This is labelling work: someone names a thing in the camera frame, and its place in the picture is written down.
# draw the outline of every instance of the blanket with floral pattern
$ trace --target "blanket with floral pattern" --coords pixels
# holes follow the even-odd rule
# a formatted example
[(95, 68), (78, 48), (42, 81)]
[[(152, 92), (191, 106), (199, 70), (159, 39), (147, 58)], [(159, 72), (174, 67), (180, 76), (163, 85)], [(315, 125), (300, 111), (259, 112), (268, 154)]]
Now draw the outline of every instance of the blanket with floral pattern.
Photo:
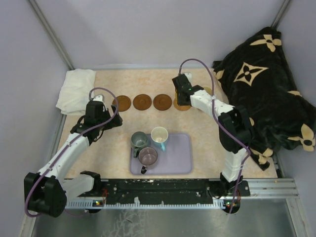
[(266, 27), (213, 69), (229, 103), (244, 105), (255, 137), (251, 157), (262, 170), (280, 147), (314, 150), (316, 108), (297, 90), (282, 50), (281, 32)]

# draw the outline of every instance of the white cloth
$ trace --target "white cloth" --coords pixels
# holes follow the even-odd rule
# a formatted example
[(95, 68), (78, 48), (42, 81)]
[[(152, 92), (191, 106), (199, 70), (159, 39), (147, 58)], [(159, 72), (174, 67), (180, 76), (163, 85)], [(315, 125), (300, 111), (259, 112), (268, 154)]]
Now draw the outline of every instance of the white cloth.
[(84, 115), (89, 102), (89, 91), (94, 87), (96, 72), (76, 69), (66, 73), (56, 107), (64, 115)]

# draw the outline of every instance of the purple tray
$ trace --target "purple tray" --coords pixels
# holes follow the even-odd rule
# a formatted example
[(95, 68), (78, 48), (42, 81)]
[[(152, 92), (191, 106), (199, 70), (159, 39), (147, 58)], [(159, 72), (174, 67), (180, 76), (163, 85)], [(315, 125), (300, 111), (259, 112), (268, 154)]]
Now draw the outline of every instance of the purple tray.
[(169, 133), (166, 151), (153, 144), (150, 134), (147, 134), (151, 141), (150, 147), (157, 151), (158, 159), (152, 167), (147, 169), (146, 174), (141, 174), (142, 164), (138, 158), (133, 157), (133, 150), (130, 153), (129, 170), (134, 175), (165, 175), (165, 174), (188, 174), (192, 170), (192, 148), (191, 140), (186, 133)]

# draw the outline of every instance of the gray wall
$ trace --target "gray wall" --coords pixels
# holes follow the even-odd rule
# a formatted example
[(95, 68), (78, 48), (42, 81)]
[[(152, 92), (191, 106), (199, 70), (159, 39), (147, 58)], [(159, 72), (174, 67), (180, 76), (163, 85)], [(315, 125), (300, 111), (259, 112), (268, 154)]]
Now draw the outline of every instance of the gray wall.
[(25, 0), (0, 1), (0, 236), (18, 235), (23, 179), (44, 165), (66, 67)]
[(210, 64), (270, 25), (283, 0), (37, 0), (77, 68)]
[[(279, 30), (286, 58), (301, 94), (316, 106), (316, 1), (294, 0)], [(288, 177), (294, 177), (316, 236), (316, 151), (301, 147), (282, 150), (280, 158)]]

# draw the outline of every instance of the cup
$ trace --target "cup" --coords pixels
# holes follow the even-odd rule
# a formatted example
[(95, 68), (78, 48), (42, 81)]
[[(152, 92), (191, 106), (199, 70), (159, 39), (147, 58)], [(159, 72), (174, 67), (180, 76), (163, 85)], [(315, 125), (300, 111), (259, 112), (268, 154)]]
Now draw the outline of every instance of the cup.
[(144, 132), (135, 132), (130, 139), (130, 143), (134, 150), (133, 156), (136, 158), (143, 148), (150, 145), (150, 139)]
[(151, 138), (154, 142), (154, 145), (161, 148), (163, 152), (166, 150), (168, 137), (168, 131), (164, 127), (155, 127), (151, 132)]
[(157, 158), (158, 154), (154, 148), (143, 148), (138, 155), (139, 162), (143, 165), (142, 170), (140, 172), (142, 174), (145, 174), (147, 172), (147, 169), (156, 163)]

